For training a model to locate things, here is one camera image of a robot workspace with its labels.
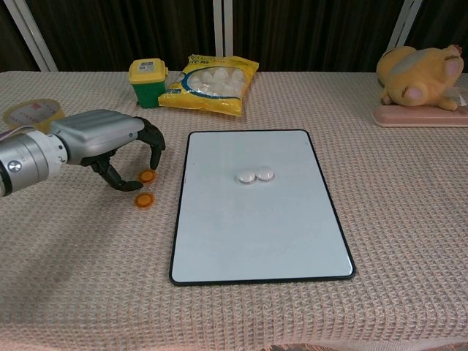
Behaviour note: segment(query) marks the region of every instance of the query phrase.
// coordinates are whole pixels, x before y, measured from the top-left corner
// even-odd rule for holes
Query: yellow plastic bag
[[[237,56],[191,55],[189,64],[159,96],[159,106],[242,115],[246,93],[258,63]]]

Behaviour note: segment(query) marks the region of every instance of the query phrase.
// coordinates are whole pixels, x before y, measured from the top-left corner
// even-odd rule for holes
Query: robotic hand
[[[144,118],[119,112],[93,110],[53,121],[49,135],[35,129],[0,135],[0,197],[56,176],[64,163],[91,166],[114,189],[139,189],[139,181],[122,180],[110,164],[117,149],[133,140],[150,145],[155,170],[165,150],[162,133]]]

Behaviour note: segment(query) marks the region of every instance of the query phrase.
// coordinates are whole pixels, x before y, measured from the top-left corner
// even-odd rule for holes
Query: yellow stuffed animal
[[[437,105],[456,110],[448,89],[463,71],[460,55],[458,45],[424,50],[403,46],[384,53],[377,64],[377,76],[384,86],[382,104]]]

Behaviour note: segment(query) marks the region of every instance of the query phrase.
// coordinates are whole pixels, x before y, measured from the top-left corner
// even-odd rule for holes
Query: green box
[[[166,90],[167,74],[167,68],[159,58],[133,61],[129,69],[129,82],[141,107],[159,107],[158,97]]]

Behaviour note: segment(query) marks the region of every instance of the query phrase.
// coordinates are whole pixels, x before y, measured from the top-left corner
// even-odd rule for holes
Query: dark curtain
[[[468,1],[424,1],[405,45],[442,49],[450,44],[462,46],[464,72],[468,72]]]
[[[214,55],[212,0],[27,0],[61,71],[126,71],[157,57],[181,70]]]
[[[0,2],[0,72],[37,71],[39,67],[18,27],[8,12],[7,6]]]
[[[374,72],[403,0],[234,0],[234,54],[263,71]]]

